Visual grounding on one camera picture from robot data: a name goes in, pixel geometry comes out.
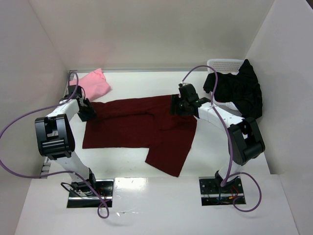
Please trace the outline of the dark red t shirt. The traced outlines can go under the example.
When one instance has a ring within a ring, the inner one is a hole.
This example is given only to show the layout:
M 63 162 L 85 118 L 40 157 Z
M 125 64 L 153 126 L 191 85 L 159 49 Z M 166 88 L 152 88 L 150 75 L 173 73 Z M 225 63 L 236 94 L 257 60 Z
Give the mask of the dark red t shirt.
M 174 177 L 191 149 L 197 120 L 171 115 L 171 96 L 92 102 L 96 117 L 87 121 L 83 149 L 148 148 L 145 162 Z

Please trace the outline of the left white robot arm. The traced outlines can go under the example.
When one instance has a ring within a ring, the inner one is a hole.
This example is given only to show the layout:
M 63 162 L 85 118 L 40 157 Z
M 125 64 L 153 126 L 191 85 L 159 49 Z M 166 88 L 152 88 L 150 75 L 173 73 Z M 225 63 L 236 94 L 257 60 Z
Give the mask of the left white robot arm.
M 76 192 L 90 196 L 93 195 L 90 187 L 95 189 L 96 179 L 92 170 L 75 153 L 75 140 L 69 122 L 75 115 L 82 122 L 92 120 L 96 118 L 96 112 L 81 86 L 71 85 L 68 92 L 53 112 L 35 119 L 38 149 L 42 156 L 70 172 Z

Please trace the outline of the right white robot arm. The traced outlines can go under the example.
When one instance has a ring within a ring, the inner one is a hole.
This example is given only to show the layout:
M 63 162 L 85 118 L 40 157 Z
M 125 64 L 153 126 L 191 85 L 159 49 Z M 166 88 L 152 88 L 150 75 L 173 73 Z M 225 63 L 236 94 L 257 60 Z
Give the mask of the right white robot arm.
M 179 94 L 172 95 L 170 114 L 194 116 L 226 133 L 230 160 L 215 174 L 221 188 L 228 186 L 249 160 L 257 158 L 265 151 L 266 147 L 254 118 L 233 115 L 213 104 L 210 99 L 199 98 L 192 84 L 179 84 Z

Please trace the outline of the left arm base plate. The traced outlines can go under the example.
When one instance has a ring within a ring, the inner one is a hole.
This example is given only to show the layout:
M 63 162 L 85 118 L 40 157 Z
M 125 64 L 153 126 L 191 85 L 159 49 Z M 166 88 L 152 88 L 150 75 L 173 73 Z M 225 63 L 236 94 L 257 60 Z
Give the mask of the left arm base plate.
M 74 183 L 61 182 L 61 186 L 68 192 L 67 208 L 97 208 L 100 199 L 88 187 L 83 191 Z M 95 183 L 95 191 L 104 199 L 109 208 L 112 207 L 114 179 L 99 179 Z

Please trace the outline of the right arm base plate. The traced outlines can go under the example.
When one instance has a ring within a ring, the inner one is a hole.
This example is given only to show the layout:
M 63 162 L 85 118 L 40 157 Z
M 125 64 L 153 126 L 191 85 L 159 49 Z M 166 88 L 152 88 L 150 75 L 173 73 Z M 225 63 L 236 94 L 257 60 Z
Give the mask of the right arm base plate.
M 224 188 L 216 182 L 214 177 L 199 178 L 201 205 L 226 206 L 246 204 L 243 185 L 240 177 L 235 177 Z

